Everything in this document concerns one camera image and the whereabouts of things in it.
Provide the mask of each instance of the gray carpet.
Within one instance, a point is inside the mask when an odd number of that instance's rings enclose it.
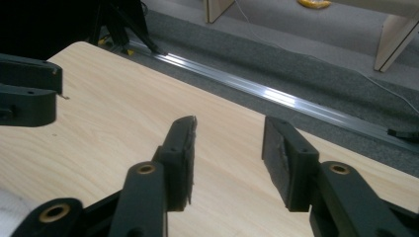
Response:
[[[404,102],[357,72],[153,11],[148,13],[146,21],[153,40],[170,53],[385,127],[419,129],[418,116]],[[418,154],[302,115],[151,57],[135,54],[127,58],[261,114],[287,119],[297,128],[419,177]],[[379,83],[419,105],[417,91]]]

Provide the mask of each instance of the aluminum rail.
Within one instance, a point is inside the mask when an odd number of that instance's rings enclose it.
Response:
[[[281,92],[279,90],[260,85],[258,83],[249,81],[247,79],[217,70],[212,67],[205,66],[198,62],[191,61],[180,56],[168,53],[166,55],[155,54],[149,49],[137,42],[131,40],[126,48],[137,51],[141,54],[154,57],[158,60],[170,63],[172,65],[193,71],[200,75],[206,76],[216,82],[224,84],[228,87],[235,88],[242,92],[257,96],[259,98],[271,101],[278,105],[290,108],[294,111],[303,113],[316,119],[337,125],[342,128],[354,131],[358,134],[372,137],[392,145],[419,153],[419,145],[414,144],[402,139],[390,136],[387,134],[387,128],[367,122],[365,120],[349,116],[337,110],[322,107],[317,104],[311,103],[307,100],[295,97],[293,95]]]

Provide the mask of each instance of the metal track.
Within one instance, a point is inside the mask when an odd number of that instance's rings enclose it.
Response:
[[[260,85],[253,81],[205,66],[198,62],[194,62],[171,53],[168,53],[167,55],[151,53],[145,45],[136,41],[130,41],[127,48],[189,71],[196,72],[226,86],[257,96],[267,101],[274,102],[278,105],[290,108],[316,119],[320,119],[339,127],[357,132],[358,134],[385,141],[392,145],[419,153],[419,145],[388,135],[387,128],[383,126],[349,116],[337,110],[319,106],[293,95]]]

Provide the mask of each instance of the floor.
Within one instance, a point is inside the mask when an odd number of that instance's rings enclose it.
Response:
[[[251,0],[236,0],[213,24],[206,24],[202,0],[143,2],[150,10],[159,13],[309,54],[419,91],[419,37],[415,37],[386,72],[374,71],[381,27],[387,17],[384,13],[337,3],[326,9],[313,10],[294,0],[260,0],[256,4]]]

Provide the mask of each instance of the light wood tabletop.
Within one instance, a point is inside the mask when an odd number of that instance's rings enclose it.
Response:
[[[0,188],[39,203],[87,206],[121,189],[175,119],[198,120],[192,205],[169,213],[169,236],[312,236],[289,213],[261,160],[264,116],[86,42],[49,61],[63,68],[56,122],[0,126]],[[347,163],[381,198],[419,209],[419,180],[301,132],[320,160]]]

